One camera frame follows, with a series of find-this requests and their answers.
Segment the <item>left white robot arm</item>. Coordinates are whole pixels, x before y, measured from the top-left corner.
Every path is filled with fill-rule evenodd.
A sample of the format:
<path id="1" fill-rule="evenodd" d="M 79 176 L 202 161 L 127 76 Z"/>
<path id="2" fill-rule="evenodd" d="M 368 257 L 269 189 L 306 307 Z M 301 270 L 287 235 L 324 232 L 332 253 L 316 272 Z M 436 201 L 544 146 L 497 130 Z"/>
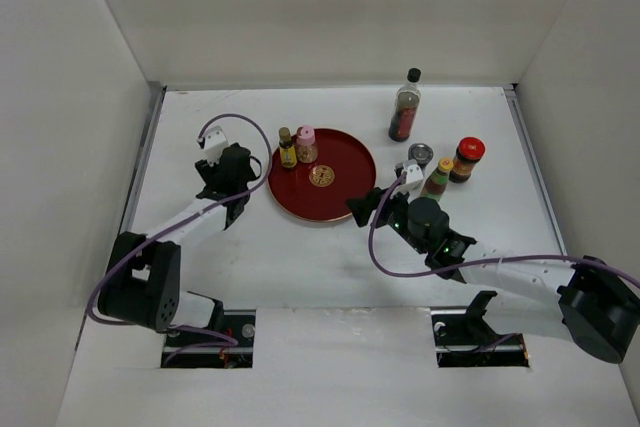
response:
<path id="1" fill-rule="evenodd" d="M 97 310 L 106 317 L 165 332 L 182 324 L 206 346 L 224 334 L 224 320 L 214 314 L 217 301 L 181 289 L 187 249 L 227 230 L 250 199 L 249 184 L 259 179 L 257 159 L 237 143 L 224 147 L 196 170 L 204 189 L 182 212 L 146 234 L 126 231 L 116 238 L 97 293 Z"/>

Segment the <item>small yellow-label oil bottle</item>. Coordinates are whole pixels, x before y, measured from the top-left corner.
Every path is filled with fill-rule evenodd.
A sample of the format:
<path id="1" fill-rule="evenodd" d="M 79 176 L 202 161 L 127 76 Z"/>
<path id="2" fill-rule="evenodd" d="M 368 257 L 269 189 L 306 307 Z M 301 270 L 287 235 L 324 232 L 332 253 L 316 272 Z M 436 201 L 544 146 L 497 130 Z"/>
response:
<path id="1" fill-rule="evenodd" d="M 291 132 L 287 127 L 281 127 L 278 135 L 281 165 L 285 169 L 294 169 L 297 165 L 297 157 Z"/>

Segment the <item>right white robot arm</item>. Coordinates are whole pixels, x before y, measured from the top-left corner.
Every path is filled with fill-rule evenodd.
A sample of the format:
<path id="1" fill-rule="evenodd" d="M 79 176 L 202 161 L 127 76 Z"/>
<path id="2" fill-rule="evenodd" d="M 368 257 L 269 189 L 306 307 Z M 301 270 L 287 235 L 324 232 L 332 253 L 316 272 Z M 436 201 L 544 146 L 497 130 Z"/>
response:
<path id="1" fill-rule="evenodd" d="M 423 255 L 426 268 L 416 277 L 437 276 L 483 287 L 463 320 L 471 340 L 487 342 L 499 332 L 499 317 L 488 305 L 504 291 L 545 309 L 540 318 L 524 310 L 504 314 L 515 323 L 507 333 L 530 325 L 535 334 L 570 340 L 598 360 L 624 360 L 639 327 L 639 281 L 633 276 L 589 256 L 493 253 L 453 230 L 436 201 L 410 199 L 391 188 L 375 188 L 346 205 L 358 226 L 371 233 L 388 226 Z"/>

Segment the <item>pink-lid spice shaker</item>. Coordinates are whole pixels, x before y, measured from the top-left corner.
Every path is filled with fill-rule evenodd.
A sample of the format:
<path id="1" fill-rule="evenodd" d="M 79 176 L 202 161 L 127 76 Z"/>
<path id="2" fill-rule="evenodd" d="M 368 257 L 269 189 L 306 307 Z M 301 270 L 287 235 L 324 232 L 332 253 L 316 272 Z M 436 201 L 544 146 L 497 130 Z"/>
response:
<path id="1" fill-rule="evenodd" d="M 318 157 L 318 147 L 314 128 L 308 125 L 300 126 L 295 141 L 297 160 L 305 164 L 315 162 Z"/>

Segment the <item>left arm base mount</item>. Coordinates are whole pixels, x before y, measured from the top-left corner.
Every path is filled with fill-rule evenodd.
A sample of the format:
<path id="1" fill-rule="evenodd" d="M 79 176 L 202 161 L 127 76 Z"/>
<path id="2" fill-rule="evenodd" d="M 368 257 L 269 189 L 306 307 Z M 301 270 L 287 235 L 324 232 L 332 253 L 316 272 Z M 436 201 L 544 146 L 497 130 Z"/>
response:
<path id="1" fill-rule="evenodd" d="M 250 369 L 256 338 L 255 310 L 225 310 L 212 336 L 171 332 L 165 337 L 160 367 L 164 369 Z"/>

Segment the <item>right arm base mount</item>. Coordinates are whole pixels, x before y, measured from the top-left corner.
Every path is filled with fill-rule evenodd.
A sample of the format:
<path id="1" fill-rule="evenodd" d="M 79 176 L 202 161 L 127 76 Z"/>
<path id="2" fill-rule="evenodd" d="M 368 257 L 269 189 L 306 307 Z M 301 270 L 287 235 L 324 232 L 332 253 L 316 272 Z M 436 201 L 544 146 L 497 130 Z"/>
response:
<path id="1" fill-rule="evenodd" d="M 440 368 L 529 367 L 524 337 L 496 333 L 484 319 L 497 296 L 495 291 L 481 291 L 466 307 L 430 311 Z"/>

